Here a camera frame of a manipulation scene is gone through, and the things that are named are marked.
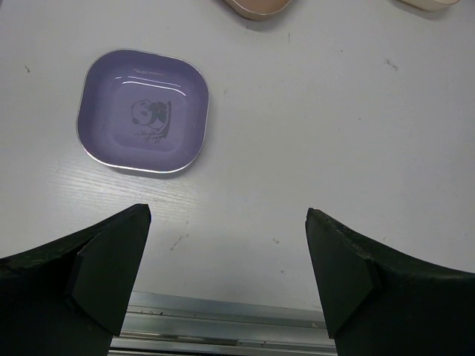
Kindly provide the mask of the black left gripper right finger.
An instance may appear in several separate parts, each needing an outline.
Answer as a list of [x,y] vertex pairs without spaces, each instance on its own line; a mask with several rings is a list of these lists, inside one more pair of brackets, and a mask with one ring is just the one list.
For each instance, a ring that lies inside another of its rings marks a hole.
[[472,355],[474,275],[411,257],[323,211],[307,212],[309,254],[339,355]]

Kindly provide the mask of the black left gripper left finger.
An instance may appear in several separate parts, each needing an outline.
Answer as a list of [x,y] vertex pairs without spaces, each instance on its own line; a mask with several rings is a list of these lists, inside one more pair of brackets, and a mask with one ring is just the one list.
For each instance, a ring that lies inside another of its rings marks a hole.
[[125,319],[151,212],[96,225],[1,259],[2,355],[106,355]]

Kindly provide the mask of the purple panda plate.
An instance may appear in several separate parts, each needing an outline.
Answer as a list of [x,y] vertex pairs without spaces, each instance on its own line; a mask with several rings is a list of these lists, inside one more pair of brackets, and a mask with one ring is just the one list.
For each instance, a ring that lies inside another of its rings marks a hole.
[[206,136],[209,86],[192,64],[138,50],[113,50],[88,69],[76,118],[88,156],[121,171],[177,174]]

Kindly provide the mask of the brown panda plate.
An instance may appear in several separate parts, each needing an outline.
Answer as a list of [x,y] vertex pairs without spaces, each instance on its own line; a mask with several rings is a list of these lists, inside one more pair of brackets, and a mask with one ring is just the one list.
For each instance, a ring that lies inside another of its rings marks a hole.
[[223,0],[237,14],[252,21],[263,21],[282,12],[292,0]]

